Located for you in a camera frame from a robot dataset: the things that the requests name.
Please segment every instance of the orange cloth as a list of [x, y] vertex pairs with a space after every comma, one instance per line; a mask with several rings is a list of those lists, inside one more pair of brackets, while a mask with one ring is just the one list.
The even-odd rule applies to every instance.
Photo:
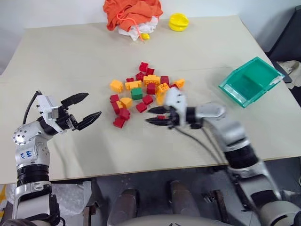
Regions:
[[106, 0], [103, 10], [108, 15], [109, 31], [113, 31], [119, 25], [119, 28], [127, 32], [134, 23], [130, 20], [118, 20], [116, 18], [118, 13], [122, 13], [120, 18], [132, 18], [137, 24], [151, 21], [152, 16], [160, 16], [163, 13], [159, 0]]

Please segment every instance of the table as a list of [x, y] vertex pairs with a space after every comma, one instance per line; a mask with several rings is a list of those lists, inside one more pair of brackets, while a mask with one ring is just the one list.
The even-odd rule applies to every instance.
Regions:
[[[218, 88], [232, 70], [256, 56], [270, 64], [238, 16], [192, 18], [184, 32], [173, 32], [167, 24], [161, 20], [145, 43], [109, 32], [106, 24], [28, 29], [0, 77], [0, 184], [16, 182], [12, 134], [38, 89], [57, 101], [89, 92], [83, 102], [70, 107], [78, 121], [103, 112], [88, 128], [49, 141], [51, 180], [215, 164], [195, 141], [146, 123], [150, 113], [133, 107], [123, 129], [112, 125], [116, 115], [109, 83], [134, 77], [141, 61], [150, 63], [158, 76], [184, 78], [189, 105], [225, 105], [245, 126], [261, 158], [300, 155], [300, 108], [283, 82], [246, 109]], [[38, 116], [33, 107], [27, 122]], [[210, 145], [200, 130], [189, 133]]]

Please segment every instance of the green plastic bin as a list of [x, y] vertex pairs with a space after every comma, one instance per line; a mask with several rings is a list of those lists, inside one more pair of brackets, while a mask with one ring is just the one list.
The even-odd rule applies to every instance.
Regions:
[[284, 78], [275, 68], [255, 57], [234, 70], [219, 87], [243, 108], [256, 101]]

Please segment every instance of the lego brick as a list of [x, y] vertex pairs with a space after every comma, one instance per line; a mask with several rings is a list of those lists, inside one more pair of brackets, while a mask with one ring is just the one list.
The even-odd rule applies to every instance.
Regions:
[[114, 109], [115, 114], [119, 114], [120, 113], [120, 108], [118, 107], [117, 102], [113, 102], [113, 103], [111, 103], [111, 105]]
[[143, 81], [143, 77], [144, 77], [144, 73], [139, 72], [139, 73], [136, 75], [136, 80]]
[[147, 86], [150, 82], [153, 82], [156, 84], [156, 86], [160, 85], [160, 77], [149, 74], [148, 76], [143, 77], [144, 86]]
[[161, 76], [160, 78], [160, 84], [166, 83], [169, 85], [169, 77], [168, 76]]
[[156, 96], [160, 96], [163, 93], [166, 93], [166, 91], [169, 90], [169, 86], [166, 83], [160, 84], [156, 89]]
[[111, 103], [116, 102], [116, 101], [118, 101], [118, 100], [119, 100], [119, 97], [118, 97], [117, 94], [111, 95], [111, 96], [110, 96], [110, 102], [111, 102]]
[[116, 127], [118, 127], [118, 128], [121, 128], [121, 129], [122, 129], [124, 123], [125, 123], [125, 120], [122, 119], [122, 118], [120, 118], [120, 117], [118, 117], [118, 118], [116, 118], [115, 121], [113, 122], [113, 125], [116, 126]]
[[126, 90], [132, 90], [142, 86], [142, 82], [140, 80], [126, 82]]
[[141, 88], [135, 88], [131, 90], [131, 96], [133, 100], [140, 100], [142, 99], [142, 89]]
[[129, 109], [132, 106], [133, 100], [128, 97], [123, 97], [120, 99], [123, 108]]
[[139, 70], [141, 72], [146, 72], [148, 68], [149, 68], [149, 64], [141, 62], [140, 66], [139, 66]]
[[162, 106], [164, 104], [165, 94], [166, 93], [162, 93], [161, 95], [156, 97], [156, 101], [157, 101], [158, 106]]
[[145, 105], [149, 105], [154, 100], [152, 99], [152, 97], [150, 95], [146, 95], [145, 97], [142, 98], [142, 101], [143, 101], [143, 103], [145, 103]]
[[153, 69], [153, 68], [148, 68], [146, 71], [146, 75], [154, 74], [154, 73], [155, 73], [155, 69]]
[[134, 78], [128, 78], [127, 82], [135, 81]]
[[172, 87], [176, 87], [177, 89], [179, 89], [179, 87], [177, 87], [177, 85], [176, 85], [176, 84], [172, 84], [172, 85], [170, 85], [169, 87], [170, 87], [170, 88], [172, 88]]
[[147, 85], [146, 93], [150, 95], [156, 94], [156, 84], [151, 82]]
[[127, 109], [122, 108], [120, 110], [120, 113], [119, 113], [119, 117], [120, 118], [122, 118], [124, 120], [129, 120], [130, 119], [130, 115], [131, 115], [131, 113]]
[[157, 115], [157, 118], [158, 119], [165, 119], [165, 116], [164, 115]]
[[121, 93], [123, 91], [123, 84], [122, 84], [122, 82], [120, 82], [118, 80], [113, 80], [110, 83], [110, 88], [114, 92]]
[[146, 110], [147, 107], [143, 102], [141, 102], [141, 103], [136, 105], [136, 108], [140, 113], [142, 113]]
[[185, 79], [180, 79], [180, 80], [178, 80], [178, 81], [175, 81], [174, 84], [176, 84], [177, 87], [178, 87], [179, 89], [181, 89], [181, 88], [183, 88], [183, 86], [184, 86], [184, 84], [185, 84]]
[[120, 100], [116, 101], [119, 109], [123, 108], [122, 102]]

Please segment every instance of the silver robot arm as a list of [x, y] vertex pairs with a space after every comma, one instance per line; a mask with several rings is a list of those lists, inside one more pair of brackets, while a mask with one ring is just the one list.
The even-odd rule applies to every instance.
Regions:
[[[189, 124], [192, 129], [208, 129], [229, 162], [228, 172], [239, 197], [259, 216], [261, 223], [293, 225], [301, 209], [281, 199], [279, 189], [265, 163], [256, 156], [244, 128], [229, 117], [223, 106], [208, 103], [187, 107], [185, 96], [177, 88], [171, 88], [166, 94], [164, 109], [170, 113], [169, 119], [147, 121], [156, 125], [166, 123], [169, 128]], [[149, 112], [163, 113], [164, 110], [157, 107]]]
[[[56, 196], [52, 194], [48, 168], [50, 152], [47, 142], [57, 133], [67, 129], [82, 130], [101, 114], [96, 112], [77, 122], [68, 107], [82, 101], [88, 93], [79, 93], [63, 101], [59, 106], [51, 96], [37, 91], [32, 98], [23, 121], [13, 135], [16, 145], [17, 188], [13, 207], [13, 219], [24, 219], [38, 226], [55, 226], [60, 222], [60, 210]], [[38, 99], [40, 114], [36, 121], [26, 124], [26, 117], [34, 99]]]

